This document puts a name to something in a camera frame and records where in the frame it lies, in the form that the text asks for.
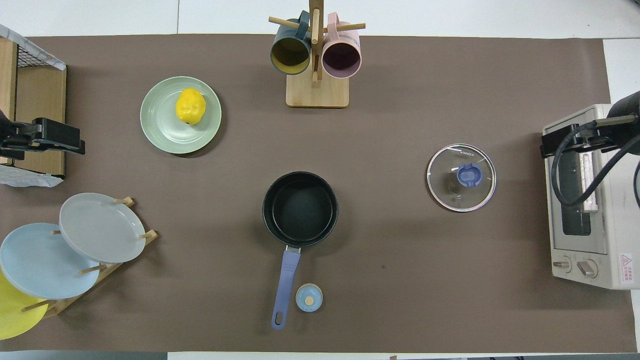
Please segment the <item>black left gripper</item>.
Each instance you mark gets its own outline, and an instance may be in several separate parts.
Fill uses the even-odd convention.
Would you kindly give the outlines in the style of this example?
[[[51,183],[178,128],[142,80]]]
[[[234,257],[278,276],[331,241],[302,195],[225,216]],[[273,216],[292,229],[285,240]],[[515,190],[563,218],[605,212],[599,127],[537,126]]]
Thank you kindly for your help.
[[[0,147],[1,157],[20,161],[25,159],[25,152],[86,154],[80,129],[49,118],[35,118],[32,123],[10,121],[3,111],[0,111]]]

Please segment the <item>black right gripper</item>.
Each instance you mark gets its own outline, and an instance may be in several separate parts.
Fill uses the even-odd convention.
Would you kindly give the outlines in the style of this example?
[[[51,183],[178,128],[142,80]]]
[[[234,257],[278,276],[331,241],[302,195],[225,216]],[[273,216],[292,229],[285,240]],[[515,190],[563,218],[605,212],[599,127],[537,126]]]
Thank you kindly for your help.
[[[541,136],[541,157],[555,157],[560,145],[566,144],[562,154],[569,152],[587,153],[596,150],[608,152],[621,149],[640,132],[639,125],[640,92],[628,95],[618,100],[604,119],[588,121],[581,125],[571,123],[552,130]],[[634,116],[633,121],[614,121],[614,117]],[[578,137],[580,132],[597,129],[596,145],[590,145],[584,137]]]

